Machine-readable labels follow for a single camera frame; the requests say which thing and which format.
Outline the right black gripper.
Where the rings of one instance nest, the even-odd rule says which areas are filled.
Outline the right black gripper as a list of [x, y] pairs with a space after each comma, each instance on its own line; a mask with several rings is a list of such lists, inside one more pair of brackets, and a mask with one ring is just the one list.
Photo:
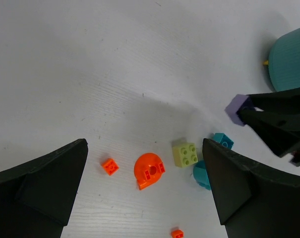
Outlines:
[[290, 163], [300, 167], [300, 114], [266, 111], [300, 111], [300, 88], [248, 95], [257, 108], [239, 111], [242, 121], [253, 129], [276, 156], [292, 154]]

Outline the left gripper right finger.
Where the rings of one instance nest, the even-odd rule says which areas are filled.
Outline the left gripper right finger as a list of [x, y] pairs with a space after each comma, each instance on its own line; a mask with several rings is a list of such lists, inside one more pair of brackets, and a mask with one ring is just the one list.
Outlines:
[[230, 238], [300, 238], [300, 176], [240, 155], [212, 139], [203, 159]]

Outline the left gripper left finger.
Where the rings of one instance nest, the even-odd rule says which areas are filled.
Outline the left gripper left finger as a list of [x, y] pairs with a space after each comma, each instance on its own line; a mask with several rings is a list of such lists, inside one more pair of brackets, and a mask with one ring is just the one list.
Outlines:
[[59, 238], [67, 226], [88, 155], [78, 139], [0, 172], [0, 238]]

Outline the purple square lego brick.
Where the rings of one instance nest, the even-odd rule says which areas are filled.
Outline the purple square lego brick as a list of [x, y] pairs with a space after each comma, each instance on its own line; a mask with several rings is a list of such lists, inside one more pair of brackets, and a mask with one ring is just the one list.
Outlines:
[[255, 107], [248, 95], [237, 94], [226, 106], [225, 112], [234, 124], [245, 126], [239, 115], [239, 111], [244, 109], [255, 111]]

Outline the tiny orange lego piece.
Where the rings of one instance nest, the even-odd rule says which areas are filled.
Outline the tiny orange lego piece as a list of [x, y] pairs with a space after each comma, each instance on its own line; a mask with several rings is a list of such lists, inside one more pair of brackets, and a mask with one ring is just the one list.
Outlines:
[[171, 232], [172, 238], [184, 238], [184, 232], [180, 229]]

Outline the small orange lego plate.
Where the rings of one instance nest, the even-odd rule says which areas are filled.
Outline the small orange lego plate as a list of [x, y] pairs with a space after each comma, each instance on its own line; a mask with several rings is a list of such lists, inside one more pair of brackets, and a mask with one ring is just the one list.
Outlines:
[[102, 168], [105, 170], [105, 172], [109, 175], [112, 176], [118, 169], [119, 166], [117, 163], [114, 161], [112, 158], [108, 158], [103, 164]]

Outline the orange round lego piece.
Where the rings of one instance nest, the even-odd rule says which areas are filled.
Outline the orange round lego piece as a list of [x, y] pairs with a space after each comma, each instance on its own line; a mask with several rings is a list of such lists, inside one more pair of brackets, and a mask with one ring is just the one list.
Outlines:
[[134, 165], [134, 176], [139, 190], [155, 184], [165, 172], [163, 161], [154, 153], [141, 155]]

